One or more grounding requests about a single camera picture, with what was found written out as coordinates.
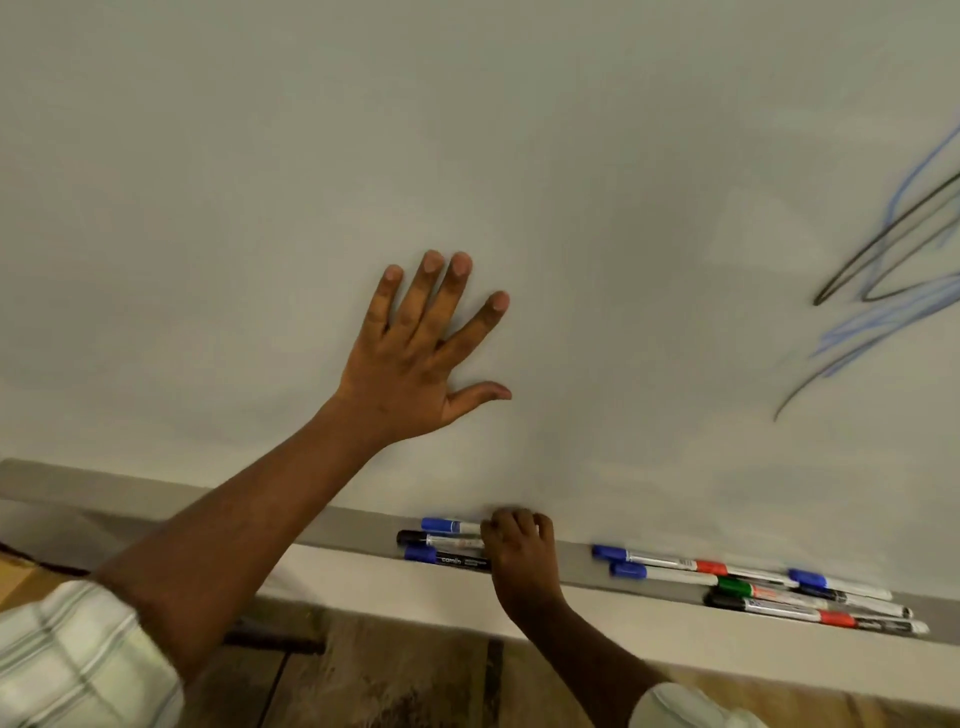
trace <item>left hand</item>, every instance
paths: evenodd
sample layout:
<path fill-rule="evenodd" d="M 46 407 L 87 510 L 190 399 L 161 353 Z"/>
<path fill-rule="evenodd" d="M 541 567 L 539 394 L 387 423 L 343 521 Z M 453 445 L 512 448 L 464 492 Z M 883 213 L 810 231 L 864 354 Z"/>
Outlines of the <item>left hand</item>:
<path fill-rule="evenodd" d="M 392 322 L 403 269 L 391 265 L 384 271 L 340 387 L 328 403 L 375 449 L 445 427 L 484 402 L 513 396 L 492 381 L 455 392 L 447 384 L 453 368 L 473 353 L 510 304 L 510 297 L 497 291 L 463 328 L 443 340 L 472 265 L 466 253 L 455 254 L 431 303 L 444 257 L 428 251 Z"/>

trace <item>forearm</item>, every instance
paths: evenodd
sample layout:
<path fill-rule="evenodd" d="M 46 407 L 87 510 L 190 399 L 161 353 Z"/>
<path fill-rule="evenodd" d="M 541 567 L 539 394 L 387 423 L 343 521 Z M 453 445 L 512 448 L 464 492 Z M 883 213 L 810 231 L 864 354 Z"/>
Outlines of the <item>forearm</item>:
<path fill-rule="evenodd" d="M 598 728 L 624 728 L 645 692 L 666 681 L 560 602 L 517 622 Z"/>
<path fill-rule="evenodd" d="M 325 406 L 92 578 L 137 610 L 189 681 L 283 552 L 375 450 Z"/>

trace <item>green marker band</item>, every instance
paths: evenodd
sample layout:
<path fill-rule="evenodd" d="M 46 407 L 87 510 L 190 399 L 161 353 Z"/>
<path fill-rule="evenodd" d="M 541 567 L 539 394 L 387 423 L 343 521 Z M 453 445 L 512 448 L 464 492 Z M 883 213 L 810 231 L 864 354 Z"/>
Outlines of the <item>green marker band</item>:
<path fill-rule="evenodd" d="M 754 595 L 754 585 L 729 576 L 717 576 L 717 589 L 725 594 L 743 596 L 749 599 Z"/>

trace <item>hand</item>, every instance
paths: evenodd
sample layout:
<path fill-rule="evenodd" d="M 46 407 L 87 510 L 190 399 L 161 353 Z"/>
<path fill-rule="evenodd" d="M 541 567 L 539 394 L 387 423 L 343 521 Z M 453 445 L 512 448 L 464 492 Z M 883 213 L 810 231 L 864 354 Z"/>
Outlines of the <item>hand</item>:
<path fill-rule="evenodd" d="M 525 508 L 501 508 L 481 523 L 480 533 L 491 560 L 496 597 L 520 629 L 566 606 L 550 519 Z"/>
<path fill-rule="evenodd" d="M 451 392 L 447 379 L 499 323 L 510 304 L 503 291 L 446 341 L 444 332 L 467 287 L 470 256 L 457 253 L 433 302 L 430 293 L 444 257 L 429 251 L 394 320 L 390 311 L 403 269 L 384 271 L 331 405 L 374 449 L 447 426 L 484 402 L 509 400 L 502 384 L 486 381 Z"/>

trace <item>floor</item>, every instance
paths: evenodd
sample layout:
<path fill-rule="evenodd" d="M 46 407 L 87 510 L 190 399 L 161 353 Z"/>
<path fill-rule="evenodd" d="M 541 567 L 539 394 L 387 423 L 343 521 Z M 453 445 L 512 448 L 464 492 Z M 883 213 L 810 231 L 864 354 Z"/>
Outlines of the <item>floor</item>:
<path fill-rule="evenodd" d="M 588 728 L 524 642 L 257 599 L 250 616 L 321 655 L 223 646 L 187 691 L 181 728 Z M 960 714 L 841 692 L 659 666 L 770 728 L 960 728 Z"/>

